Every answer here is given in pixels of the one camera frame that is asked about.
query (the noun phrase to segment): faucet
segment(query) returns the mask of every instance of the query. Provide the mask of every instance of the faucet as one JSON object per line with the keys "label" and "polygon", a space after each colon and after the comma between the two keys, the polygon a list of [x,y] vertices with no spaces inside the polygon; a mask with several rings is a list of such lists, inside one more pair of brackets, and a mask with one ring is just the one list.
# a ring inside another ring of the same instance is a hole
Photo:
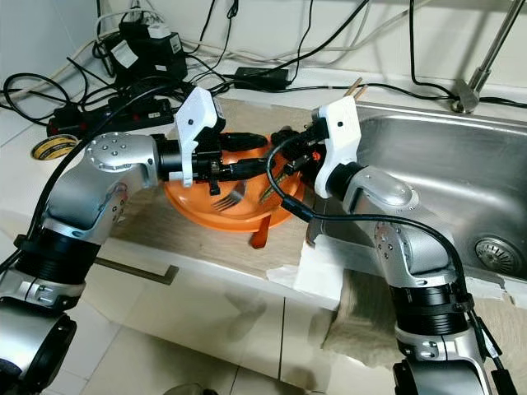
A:
{"label": "faucet", "polygon": [[501,46],[505,42],[506,37],[511,31],[512,25],[516,20],[520,10],[524,5],[525,0],[514,0],[505,16],[505,20],[501,23],[500,30],[497,32],[491,48],[487,52],[487,56],[481,63],[481,66],[474,70],[469,84],[463,80],[456,80],[455,86],[459,99],[452,103],[452,109],[458,113],[471,114],[479,104],[479,92],[487,82],[488,76],[491,74],[491,66]]}

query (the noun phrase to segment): gray cloth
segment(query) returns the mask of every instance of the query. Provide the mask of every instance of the gray cloth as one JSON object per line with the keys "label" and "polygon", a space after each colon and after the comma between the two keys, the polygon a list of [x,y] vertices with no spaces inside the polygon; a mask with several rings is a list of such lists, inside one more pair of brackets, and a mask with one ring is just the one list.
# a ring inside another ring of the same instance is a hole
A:
{"label": "gray cloth", "polygon": [[385,280],[345,270],[337,318],[322,348],[351,356],[372,368],[391,369],[403,359],[394,325],[395,312]]}

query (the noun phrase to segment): orange bowl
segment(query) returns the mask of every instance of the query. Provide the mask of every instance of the orange bowl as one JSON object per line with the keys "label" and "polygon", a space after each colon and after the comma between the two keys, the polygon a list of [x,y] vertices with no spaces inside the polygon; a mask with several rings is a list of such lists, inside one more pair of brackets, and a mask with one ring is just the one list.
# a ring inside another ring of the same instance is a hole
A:
{"label": "orange bowl", "polygon": [[[269,145],[243,152],[223,152],[223,162],[230,164],[240,159],[263,157]],[[276,177],[280,169],[287,163],[281,156],[276,156],[273,175]],[[269,187],[266,174],[261,174],[246,180],[244,198],[235,206],[224,211],[216,210],[212,204],[229,194],[238,181],[218,183],[220,195],[210,196],[208,183],[194,183],[190,188],[184,188],[180,181],[165,183],[165,193],[172,205],[192,222],[228,232],[256,232],[263,218],[271,216],[269,227],[282,224],[291,217],[289,211],[280,207],[282,199],[273,193],[265,202],[260,203],[260,197]],[[298,199],[304,196],[303,184],[298,173],[287,177],[281,183],[285,193]]]}

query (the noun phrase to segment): fork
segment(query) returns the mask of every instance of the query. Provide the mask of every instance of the fork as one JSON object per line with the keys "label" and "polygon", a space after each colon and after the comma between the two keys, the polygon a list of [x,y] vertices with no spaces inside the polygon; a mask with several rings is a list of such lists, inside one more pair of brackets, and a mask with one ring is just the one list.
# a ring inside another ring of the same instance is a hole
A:
{"label": "fork", "polygon": [[241,202],[245,196],[245,184],[244,180],[237,183],[227,196],[214,202],[212,207],[218,211],[225,211],[227,208],[231,208]]}

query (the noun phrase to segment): drain strainer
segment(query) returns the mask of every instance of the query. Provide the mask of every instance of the drain strainer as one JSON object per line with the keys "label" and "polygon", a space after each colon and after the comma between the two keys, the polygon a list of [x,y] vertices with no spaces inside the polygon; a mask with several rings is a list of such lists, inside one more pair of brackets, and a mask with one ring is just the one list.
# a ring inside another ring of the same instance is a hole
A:
{"label": "drain strainer", "polygon": [[488,237],[476,243],[479,260],[494,272],[516,274],[520,270],[520,257],[514,247],[503,240]]}

